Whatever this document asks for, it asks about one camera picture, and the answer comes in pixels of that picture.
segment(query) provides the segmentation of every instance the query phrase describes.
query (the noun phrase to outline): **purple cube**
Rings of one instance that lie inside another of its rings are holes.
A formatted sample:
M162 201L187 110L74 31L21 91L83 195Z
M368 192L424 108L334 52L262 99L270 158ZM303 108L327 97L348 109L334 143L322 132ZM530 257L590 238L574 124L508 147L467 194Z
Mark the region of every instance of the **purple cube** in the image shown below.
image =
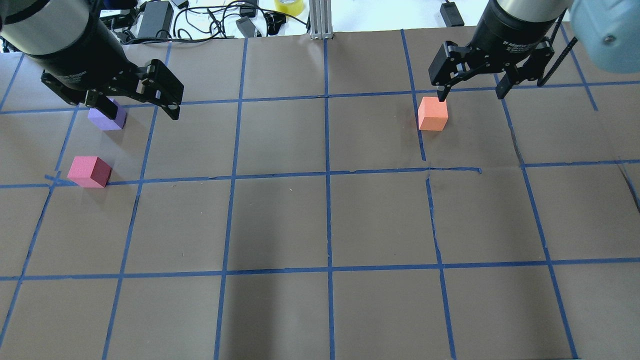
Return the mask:
M100 130L103 131L122 130L122 128L124 127L124 122L125 120L127 120L127 112L120 104L118 104L117 101L115 101L114 99L109 100L111 100L111 102L118 106L118 114L116 115L116 118L114 120L111 120L108 117L104 116L97 109L92 108L89 109L89 120L91 120L94 125L96 125Z

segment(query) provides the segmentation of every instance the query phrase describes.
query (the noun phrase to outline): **yellow tape roll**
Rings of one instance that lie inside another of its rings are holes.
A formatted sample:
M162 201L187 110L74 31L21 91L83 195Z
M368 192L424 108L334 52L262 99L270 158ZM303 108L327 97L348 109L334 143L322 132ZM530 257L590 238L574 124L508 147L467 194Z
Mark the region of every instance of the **yellow tape roll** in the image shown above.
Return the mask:
M302 0L273 0L276 4L276 10L282 13L288 13L291 16L298 16L305 9L305 3Z

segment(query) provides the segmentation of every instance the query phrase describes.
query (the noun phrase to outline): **wire bundle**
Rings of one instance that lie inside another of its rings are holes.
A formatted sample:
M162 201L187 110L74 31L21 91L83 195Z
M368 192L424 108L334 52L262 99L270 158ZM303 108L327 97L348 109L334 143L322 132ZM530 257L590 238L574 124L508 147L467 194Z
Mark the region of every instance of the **wire bundle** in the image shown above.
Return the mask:
M161 31L165 31L165 30L161 30L158 31L158 33L156 34L156 37L145 37L145 38L136 38L131 31L129 30L124 30L123 33L125 33L127 35L127 40L123 41L124 45L131 45L131 44L151 44L151 43L157 43L157 42L187 42L187 43L197 43L197 42L205 42L208 40L212 40L212 39L222 39L222 38L228 38L227 36L227 31L225 29L225 20L227 20L229 17L231 16L240 16L239 13L228 13L228 11L230 9L236 9L239 8L240 6L249 6L249 7L253 7L254 9L260 11L262 13L262 16L265 18L265 23L267 23L268 25L268 21L267 21L267 14L270 13L277 13L277 14L281 14L281 15L285 15L287 17L290 17L298 22L300 22L301 24L305 25L308 29L308 23L305 21L300 20L299 18L289 15L287 13L283 13L283 12L278 12L276 10L268 10L268 9L264 9L261 8L257 5L254 4L250 4L250 3L245 3L242 0L234 0L232 2L230 2L227 5L218 5L218 6L195 6L192 8L185 8L182 9L178 12L178 14L175 16L174 20L173 20L173 26L172 26L172 30L171 33L168 34L169 36L167 38L159 38L157 37ZM222 13L222 16L220 18L220 20L218 20L218 18L216 18L216 14L217 13ZM203 30L200 29L199 27L195 26L190 20L189 20L189 13L195 13L195 14L199 14L199 15L208 15L209 18L211 19L211 23L209 23L209 28L207 30ZM186 20L186 22L195 30L197 30L200 33L203 34L207 34L209 35L209 37L206 38L200 38L200 39L194 39L191 34L189 33L188 30L184 29L184 28L178 28L176 29L176 22L177 19L184 14L184 18Z

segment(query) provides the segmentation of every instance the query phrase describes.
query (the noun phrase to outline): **foam cube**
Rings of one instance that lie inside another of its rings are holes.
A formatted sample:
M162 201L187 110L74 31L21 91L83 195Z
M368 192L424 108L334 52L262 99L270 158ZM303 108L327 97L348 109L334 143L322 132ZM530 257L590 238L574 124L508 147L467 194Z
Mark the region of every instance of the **foam cube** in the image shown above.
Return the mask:
M116 118L111 120L108 117L104 116L98 109L92 108L89 109L89 120L93 122L100 130L122 130L124 127L124 122L127 120L127 112L124 108L118 104L114 99L109 99L111 102L118 106L118 113Z
M111 167L97 156L76 156L67 177L83 188L103 188Z
M447 101L440 102L437 97L425 96L418 108L418 128L428 131L442 131L449 119Z

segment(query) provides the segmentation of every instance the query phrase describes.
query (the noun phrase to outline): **robotic arm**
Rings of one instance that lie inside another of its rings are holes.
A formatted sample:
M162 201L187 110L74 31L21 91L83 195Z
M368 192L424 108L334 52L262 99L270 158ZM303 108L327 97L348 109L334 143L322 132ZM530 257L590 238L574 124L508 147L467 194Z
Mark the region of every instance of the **robotic arm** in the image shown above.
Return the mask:
M101 0L0 0L0 36L43 69L42 82L70 105L83 102L115 119L107 96L124 95L180 114L184 85L153 59L131 63L99 21Z
M445 41L429 66L439 100L477 74L505 72L495 89L499 99L524 80L544 85L553 73L544 76L554 55L553 37L545 35L569 8L576 37L597 66L609 72L640 71L640 1L489 0L471 42L461 47Z

